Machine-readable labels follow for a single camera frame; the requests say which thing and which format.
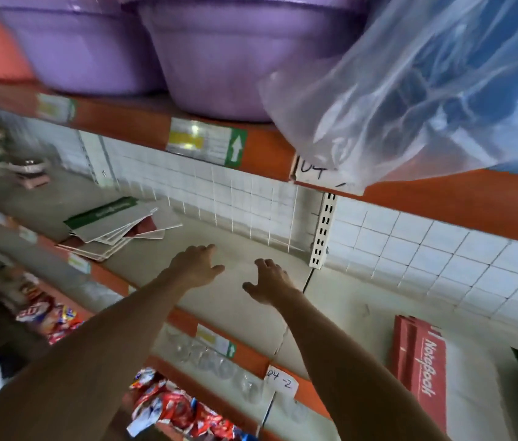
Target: hand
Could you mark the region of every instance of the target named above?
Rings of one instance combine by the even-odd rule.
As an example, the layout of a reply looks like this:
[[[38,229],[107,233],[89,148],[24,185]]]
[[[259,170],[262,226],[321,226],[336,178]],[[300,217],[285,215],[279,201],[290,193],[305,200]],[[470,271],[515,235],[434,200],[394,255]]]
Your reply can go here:
[[[259,271],[259,281],[256,286],[250,281],[242,284],[242,289],[247,291],[257,302],[273,305],[277,298],[289,293],[302,294],[292,283],[287,271],[276,265],[273,260],[259,258],[255,260]]]
[[[179,252],[160,277],[167,281],[176,281],[185,290],[205,286],[214,281],[216,276],[224,272],[224,265],[212,267],[212,255],[216,245],[189,246]]]

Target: clear plastic bag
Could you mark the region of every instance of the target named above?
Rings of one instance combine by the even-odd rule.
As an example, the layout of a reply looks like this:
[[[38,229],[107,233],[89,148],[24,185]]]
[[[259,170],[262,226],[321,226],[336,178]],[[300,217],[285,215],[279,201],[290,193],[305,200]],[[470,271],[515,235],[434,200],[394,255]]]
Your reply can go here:
[[[261,82],[299,155],[361,188],[518,160],[518,0],[384,0],[372,18],[342,58]]]

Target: purple plastic basin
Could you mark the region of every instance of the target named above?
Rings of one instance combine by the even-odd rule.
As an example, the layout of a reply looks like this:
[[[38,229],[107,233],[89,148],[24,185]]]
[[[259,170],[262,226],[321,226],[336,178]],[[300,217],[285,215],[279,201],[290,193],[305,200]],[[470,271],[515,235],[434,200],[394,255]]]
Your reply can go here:
[[[101,96],[166,89],[151,39],[136,15],[0,7],[0,22],[49,88]]]
[[[142,0],[167,86],[185,111],[269,122],[257,82],[284,62],[346,52],[365,16],[347,9],[266,0]]]

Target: human arm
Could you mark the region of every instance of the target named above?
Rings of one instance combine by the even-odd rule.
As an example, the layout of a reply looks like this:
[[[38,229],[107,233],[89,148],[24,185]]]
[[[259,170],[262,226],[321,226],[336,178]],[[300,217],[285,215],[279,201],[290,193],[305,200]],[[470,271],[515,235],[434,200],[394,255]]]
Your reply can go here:
[[[191,288],[224,271],[191,246],[145,287],[57,342],[0,391],[0,440],[101,439],[163,323]]]
[[[343,441],[448,441],[411,393],[317,310],[280,266],[263,259],[255,264],[258,284],[243,288],[284,318]]]

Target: left hand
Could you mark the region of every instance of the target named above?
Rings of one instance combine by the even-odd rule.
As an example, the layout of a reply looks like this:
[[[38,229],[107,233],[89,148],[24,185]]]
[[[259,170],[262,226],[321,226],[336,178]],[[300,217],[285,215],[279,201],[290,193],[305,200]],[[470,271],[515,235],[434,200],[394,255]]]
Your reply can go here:
[[[161,275],[169,281],[177,281],[184,289],[209,285],[226,269],[224,265],[212,267],[214,252],[214,244],[189,246],[171,260],[169,267]]]

